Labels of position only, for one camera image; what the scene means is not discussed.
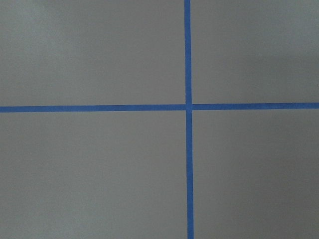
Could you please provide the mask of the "cross blue tape line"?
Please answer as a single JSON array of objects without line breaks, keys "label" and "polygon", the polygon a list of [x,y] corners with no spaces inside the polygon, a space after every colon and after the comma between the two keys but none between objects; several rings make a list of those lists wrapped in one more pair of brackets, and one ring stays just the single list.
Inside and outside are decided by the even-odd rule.
[{"label": "cross blue tape line", "polygon": [[135,112],[135,111],[225,111],[225,110],[299,110],[318,109],[318,103],[226,103],[159,105],[83,105],[83,106],[1,106],[1,113],[48,112]]}]

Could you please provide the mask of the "long blue tape line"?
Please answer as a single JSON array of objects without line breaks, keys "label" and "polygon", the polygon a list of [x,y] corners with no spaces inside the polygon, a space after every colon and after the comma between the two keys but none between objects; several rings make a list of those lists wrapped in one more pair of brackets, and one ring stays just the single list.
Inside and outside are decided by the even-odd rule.
[{"label": "long blue tape line", "polygon": [[185,140],[186,140],[186,199],[187,237],[194,238],[193,202],[193,141],[192,141],[192,65],[191,65],[191,9],[190,1],[184,1],[185,41]]}]

